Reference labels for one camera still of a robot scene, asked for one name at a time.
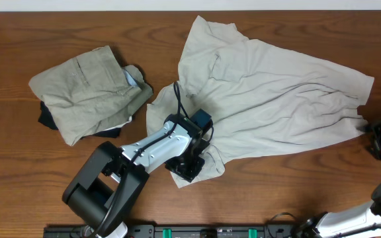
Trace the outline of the light grey t-shirt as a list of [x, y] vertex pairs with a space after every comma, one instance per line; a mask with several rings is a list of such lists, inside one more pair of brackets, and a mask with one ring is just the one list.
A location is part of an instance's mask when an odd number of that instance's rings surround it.
[[226, 163], [288, 155], [361, 135], [358, 114], [374, 78], [354, 69], [279, 48], [241, 34], [235, 24], [197, 17], [178, 64], [181, 95], [172, 86], [147, 105], [152, 134], [182, 104], [203, 109], [214, 129], [197, 181], [223, 175]]

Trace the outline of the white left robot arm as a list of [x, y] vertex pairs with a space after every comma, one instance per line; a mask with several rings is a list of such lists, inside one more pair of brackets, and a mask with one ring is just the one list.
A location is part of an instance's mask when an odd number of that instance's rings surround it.
[[192, 182], [205, 160], [211, 115], [198, 110], [190, 118], [169, 115], [156, 133], [130, 145], [100, 144], [62, 195], [62, 200], [89, 227], [85, 237], [124, 237], [130, 213], [149, 175], [159, 166]]

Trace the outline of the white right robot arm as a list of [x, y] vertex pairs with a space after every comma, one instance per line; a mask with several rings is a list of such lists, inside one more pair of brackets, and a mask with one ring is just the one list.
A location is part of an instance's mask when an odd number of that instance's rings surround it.
[[[369, 152], [381, 161], [381, 121], [369, 124]], [[371, 201], [342, 212], [326, 212], [295, 228], [293, 237], [381, 237], [381, 183]]]

